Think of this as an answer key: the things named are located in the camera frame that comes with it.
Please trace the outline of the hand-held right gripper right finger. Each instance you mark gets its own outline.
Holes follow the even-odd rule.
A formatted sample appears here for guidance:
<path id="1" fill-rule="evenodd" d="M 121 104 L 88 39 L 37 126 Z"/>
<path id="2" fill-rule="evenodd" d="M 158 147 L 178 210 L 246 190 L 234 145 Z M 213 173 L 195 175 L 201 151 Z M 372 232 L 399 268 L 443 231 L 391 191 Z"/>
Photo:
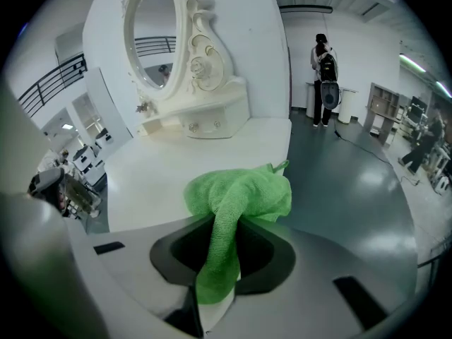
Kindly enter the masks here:
<path id="1" fill-rule="evenodd" d="M 242 219 L 236 240 L 242 276 L 205 339 L 388 339 L 425 296 L 315 234 Z"/>

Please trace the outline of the white wheeled robot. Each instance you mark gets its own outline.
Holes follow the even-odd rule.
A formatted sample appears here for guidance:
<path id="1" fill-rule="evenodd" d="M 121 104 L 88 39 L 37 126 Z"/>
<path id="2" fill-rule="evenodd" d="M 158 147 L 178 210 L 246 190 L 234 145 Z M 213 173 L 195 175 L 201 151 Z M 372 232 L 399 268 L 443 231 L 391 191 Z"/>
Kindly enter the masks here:
<path id="1" fill-rule="evenodd" d="M 94 161 L 95 154 L 93 152 L 93 149 L 88 145 L 84 145 L 73 156 L 73 164 L 79 171 L 84 174 L 93 167 Z"/>
<path id="2" fill-rule="evenodd" d="M 103 128 L 103 130 L 95 137 L 95 144 L 100 149 L 106 148 L 109 144 L 112 144 L 113 141 L 114 139 L 106 128 Z"/>

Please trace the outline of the brown wooden shelf cabinet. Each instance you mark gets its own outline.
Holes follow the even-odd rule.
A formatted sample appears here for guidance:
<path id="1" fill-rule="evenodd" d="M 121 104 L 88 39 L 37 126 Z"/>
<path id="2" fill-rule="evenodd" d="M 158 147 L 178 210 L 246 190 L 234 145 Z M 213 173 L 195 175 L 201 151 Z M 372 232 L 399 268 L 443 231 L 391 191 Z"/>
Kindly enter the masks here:
<path id="1" fill-rule="evenodd" d="M 383 119 L 381 128 L 379 129 L 378 140 L 382 146 L 385 146 L 393 125 L 399 124 L 397 113 L 400 107 L 400 95 L 387 88 L 375 83 L 371 83 L 369 99 L 367 105 L 367 116 L 364 121 L 364 130 L 371 133 L 374 125 L 375 117 L 379 116 Z"/>

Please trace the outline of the black metal railing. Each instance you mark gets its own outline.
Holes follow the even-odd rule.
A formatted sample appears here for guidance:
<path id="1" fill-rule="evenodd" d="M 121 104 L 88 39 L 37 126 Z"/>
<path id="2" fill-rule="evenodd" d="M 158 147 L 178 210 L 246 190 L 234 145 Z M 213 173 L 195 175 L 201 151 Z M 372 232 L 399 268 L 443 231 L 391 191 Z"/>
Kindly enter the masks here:
<path id="1" fill-rule="evenodd" d="M 84 53 L 71 57 L 33 83 L 18 98 L 20 106 L 30 118 L 34 117 L 60 92 L 81 80 L 87 70 Z"/>

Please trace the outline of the white cylindrical pedestal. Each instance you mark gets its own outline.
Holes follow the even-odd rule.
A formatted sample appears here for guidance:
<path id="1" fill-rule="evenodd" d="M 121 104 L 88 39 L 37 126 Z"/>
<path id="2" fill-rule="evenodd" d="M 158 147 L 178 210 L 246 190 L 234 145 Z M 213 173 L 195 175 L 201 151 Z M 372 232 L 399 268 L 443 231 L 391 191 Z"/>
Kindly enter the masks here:
<path id="1" fill-rule="evenodd" d="M 315 88 L 313 83 L 306 83 L 307 85 L 307 112 L 306 115 L 313 119 L 315 109 Z"/>
<path id="2" fill-rule="evenodd" d="M 342 89 L 340 111 L 338 115 L 338 121 L 343 124 L 349 124 L 352 118 L 353 100 L 355 97 L 355 91 L 348 89 Z"/>

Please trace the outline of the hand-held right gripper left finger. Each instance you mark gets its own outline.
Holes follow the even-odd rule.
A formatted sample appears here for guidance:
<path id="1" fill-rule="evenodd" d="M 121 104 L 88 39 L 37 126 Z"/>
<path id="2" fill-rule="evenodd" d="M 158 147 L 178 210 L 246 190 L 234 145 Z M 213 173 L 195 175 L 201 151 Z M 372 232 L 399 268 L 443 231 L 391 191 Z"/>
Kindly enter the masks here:
<path id="1" fill-rule="evenodd" d="M 213 215 L 89 235 L 111 339 L 197 339 L 205 330 L 195 279 L 207 256 Z"/>

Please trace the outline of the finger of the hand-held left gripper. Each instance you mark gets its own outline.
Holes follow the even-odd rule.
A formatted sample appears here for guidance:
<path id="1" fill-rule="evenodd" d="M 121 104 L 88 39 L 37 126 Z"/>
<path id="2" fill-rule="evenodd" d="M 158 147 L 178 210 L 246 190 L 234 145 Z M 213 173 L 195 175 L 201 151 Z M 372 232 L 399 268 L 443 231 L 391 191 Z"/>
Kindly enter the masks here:
<path id="1" fill-rule="evenodd" d="M 48 203 L 60 202 L 60 183 L 63 181 L 64 171 L 54 167 L 37 173 L 31 180 L 28 193 L 35 198 Z"/>

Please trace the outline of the oval mirror carved white frame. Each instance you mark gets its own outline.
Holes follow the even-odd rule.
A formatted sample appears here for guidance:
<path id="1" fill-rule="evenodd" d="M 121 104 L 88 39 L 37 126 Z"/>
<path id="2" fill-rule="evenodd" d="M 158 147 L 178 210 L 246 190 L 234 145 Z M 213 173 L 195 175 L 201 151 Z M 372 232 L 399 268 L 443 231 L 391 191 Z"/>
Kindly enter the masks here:
<path id="1" fill-rule="evenodd" d="M 139 61 L 134 37 L 136 11 L 141 0 L 123 0 L 124 41 L 131 68 L 141 85 L 154 94 L 158 102 L 179 96 L 193 95 L 209 99 L 230 83 L 244 85 L 245 80 L 234 76 L 232 60 L 225 45 L 213 32 L 210 20 L 215 17 L 213 0 L 173 0 L 176 51 L 173 70 L 167 85 L 159 88 L 145 77 Z"/>

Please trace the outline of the white dressing table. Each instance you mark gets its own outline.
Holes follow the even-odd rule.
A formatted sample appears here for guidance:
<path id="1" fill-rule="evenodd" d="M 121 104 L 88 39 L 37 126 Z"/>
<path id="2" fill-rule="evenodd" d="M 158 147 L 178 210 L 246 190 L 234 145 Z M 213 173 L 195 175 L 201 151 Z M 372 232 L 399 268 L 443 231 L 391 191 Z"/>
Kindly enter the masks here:
<path id="1" fill-rule="evenodd" d="M 125 143 L 105 163 L 110 232 L 190 216 L 184 188 L 207 172 L 278 166 L 286 160 L 289 119 L 252 118 L 231 138 L 188 138 L 176 126 Z"/>

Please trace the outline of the grey oval shell device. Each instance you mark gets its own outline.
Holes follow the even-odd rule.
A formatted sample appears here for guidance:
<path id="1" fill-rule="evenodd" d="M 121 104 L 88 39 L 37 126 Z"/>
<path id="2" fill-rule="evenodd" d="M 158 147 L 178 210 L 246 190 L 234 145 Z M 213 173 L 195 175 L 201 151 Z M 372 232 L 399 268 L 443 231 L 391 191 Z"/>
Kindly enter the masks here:
<path id="1" fill-rule="evenodd" d="M 335 81 L 321 83 L 321 100 L 326 109 L 334 110 L 340 103 L 340 87 Z"/>

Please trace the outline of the wall air conditioner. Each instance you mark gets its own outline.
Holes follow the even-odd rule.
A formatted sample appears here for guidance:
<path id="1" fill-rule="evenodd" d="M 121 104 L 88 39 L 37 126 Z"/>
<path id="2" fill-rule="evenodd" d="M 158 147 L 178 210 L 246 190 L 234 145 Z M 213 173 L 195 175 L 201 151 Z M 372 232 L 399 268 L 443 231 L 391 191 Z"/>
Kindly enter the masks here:
<path id="1" fill-rule="evenodd" d="M 333 12 L 331 6 L 311 5 L 311 4 L 296 4 L 279 6 L 281 13 L 327 13 Z"/>

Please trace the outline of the green cloth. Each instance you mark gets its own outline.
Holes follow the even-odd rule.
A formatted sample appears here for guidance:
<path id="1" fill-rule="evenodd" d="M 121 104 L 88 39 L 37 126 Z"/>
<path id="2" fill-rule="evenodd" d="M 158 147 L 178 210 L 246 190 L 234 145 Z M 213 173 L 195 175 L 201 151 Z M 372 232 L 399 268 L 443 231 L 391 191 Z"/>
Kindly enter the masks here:
<path id="1" fill-rule="evenodd" d="M 208 255 L 196 277 L 199 304 L 221 302 L 241 275 L 236 231 L 241 216 L 276 222 L 292 207 L 289 180 L 279 172 L 289 165 L 270 163 L 253 169 L 226 169 L 202 174 L 184 189 L 184 201 L 192 215 L 215 216 Z"/>

